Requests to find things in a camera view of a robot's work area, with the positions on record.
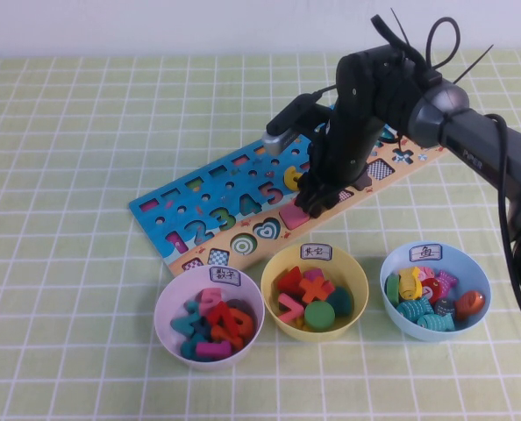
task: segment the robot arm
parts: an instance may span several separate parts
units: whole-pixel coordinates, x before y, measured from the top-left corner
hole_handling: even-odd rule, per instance
[[[510,277],[515,269],[521,284],[521,133],[504,125],[502,142],[500,122],[472,110],[467,93],[444,79],[438,66],[400,40],[379,16],[372,22],[389,43],[339,61],[331,87],[338,99],[331,109],[316,105],[322,89],[302,94],[267,125],[263,141],[272,154],[298,134],[311,140],[310,169],[298,182],[296,205],[314,218],[334,206],[344,187],[355,187],[366,175],[368,157],[388,125],[419,146],[446,147],[506,195],[510,217],[501,223],[508,243],[515,244]],[[501,168],[506,168],[503,189]]]

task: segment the checkered square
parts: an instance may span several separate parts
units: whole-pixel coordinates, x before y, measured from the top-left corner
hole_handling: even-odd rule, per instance
[[[208,257],[209,265],[227,266],[228,261],[229,252],[226,252],[226,250],[218,250],[217,248],[210,250],[210,256]]]
[[[348,190],[342,190],[339,193],[339,202],[344,202],[347,198],[352,197],[353,193]]]
[[[379,181],[395,173],[395,169],[390,167],[384,160],[379,159],[369,164],[368,172]]]
[[[195,257],[192,260],[187,261],[185,264],[182,265],[183,270],[191,270],[193,268],[198,268],[199,266],[204,266],[202,261]]]

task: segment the wooden puzzle board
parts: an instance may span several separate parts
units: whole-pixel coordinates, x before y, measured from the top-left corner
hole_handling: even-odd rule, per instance
[[[257,140],[130,202],[130,209],[173,275],[206,264],[245,269],[443,153],[392,138],[384,128],[368,159],[371,186],[343,190],[334,208],[297,227],[282,217],[296,196],[284,172],[309,168],[304,136],[278,156]]]

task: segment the table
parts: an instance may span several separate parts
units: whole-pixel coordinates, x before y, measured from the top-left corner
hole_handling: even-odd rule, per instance
[[[450,155],[304,236],[368,275],[341,340],[297,343],[267,318],[245,360],[204,374],[155,337],[171,276],[128,202],[257,140],[293,96],[332,84],[341,55],[0,61],[0,419],[521,421],[496,192]],[[521,50],[491,52],[460,86],[521,131]],[[419,239],[470,253],[492,282],[486,321],[457,340],[418,343],[383,311],[380,265]]]

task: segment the bowl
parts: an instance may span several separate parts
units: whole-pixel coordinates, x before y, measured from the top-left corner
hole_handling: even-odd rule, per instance
[[[246,301],[253,310],[255,328],[253,339],[243,349],[224,360],[201,362],[181,356],[181,344],[187,338],[171,327],[171,320],[187,316],[183,305],[194,300],[205,288],[220,288],[222,300],[233,298]],[[241,361],[259,336],[265,317],[262,295],[257,284],[243,272],[226,266],[201,266],[176,276],[161,292],[155,305],[153,323],[161,344],[179,361],[200,371],[223,370]]]
[[[333,326],[325,332],[307,332],[282,322],[278,305],[276,281],[295,266],[305,272],[320,268],[325,279],[335,286],[344,287],[353,299],[350,317],[337,318]],[[361,316],[368,305],[368,279],[360,264],[350,254],[328,244],[303,243],[282,249],[265,266],[260,280],[260,291],[268,314],[276,325],[290,337],[303,342],[326,342],[342,336]]]
[[[482,309],[463,322],[454,321],[455,330],[451,332],[436,332],[412,323],[396,310],[389,301],[385,292],[387,277],[399,269],[415,266],[429,267],[437,274],[445,270],[450,275],[458,278],[458,283],[453,287],[447,298],[454,301],[470,290],[477,290],[485,297]],[[476,326],[489,311],[491,290],[489,280],[479,264],[463,253],[461,250],[447,244],[430,241],[416,241],[405,244],[394,250],[382,263],[380,272],[380,284],[382,290],[383,305],[385,311],[393,323],[415,339],[427,342],[441,342],[454,338]]]

